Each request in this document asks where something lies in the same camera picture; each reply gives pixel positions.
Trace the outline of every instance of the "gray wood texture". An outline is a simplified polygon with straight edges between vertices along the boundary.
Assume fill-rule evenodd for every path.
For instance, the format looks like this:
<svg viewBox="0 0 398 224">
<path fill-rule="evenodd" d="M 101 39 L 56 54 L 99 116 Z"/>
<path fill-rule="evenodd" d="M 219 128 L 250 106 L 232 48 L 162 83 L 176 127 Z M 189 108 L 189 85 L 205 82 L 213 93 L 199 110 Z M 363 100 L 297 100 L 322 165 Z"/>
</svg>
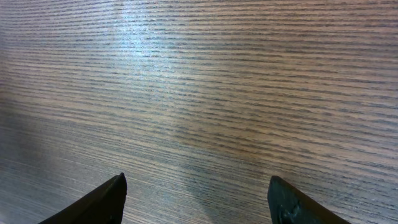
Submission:
<svg viewBox="0 0 398 224">
<path fill-rule="evenodd" d="M 123 223 L 398 223 L 398 2 L 0 0 L 0 223 L 124 172 Z"/>
</svg>

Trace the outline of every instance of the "wood grain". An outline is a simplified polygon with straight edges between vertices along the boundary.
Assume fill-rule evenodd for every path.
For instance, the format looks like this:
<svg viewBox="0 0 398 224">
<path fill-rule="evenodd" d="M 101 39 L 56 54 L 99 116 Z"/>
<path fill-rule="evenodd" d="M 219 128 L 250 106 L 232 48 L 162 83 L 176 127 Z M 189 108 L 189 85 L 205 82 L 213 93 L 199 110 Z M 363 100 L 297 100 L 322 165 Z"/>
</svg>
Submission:
<svg viewBox="0 0 398 224">
<path fill-rule="evenodd" d="M 398 1 L 0 1 L 0 222 L 124 172 L 123 223 L 398 223 Z"/>
</svg>

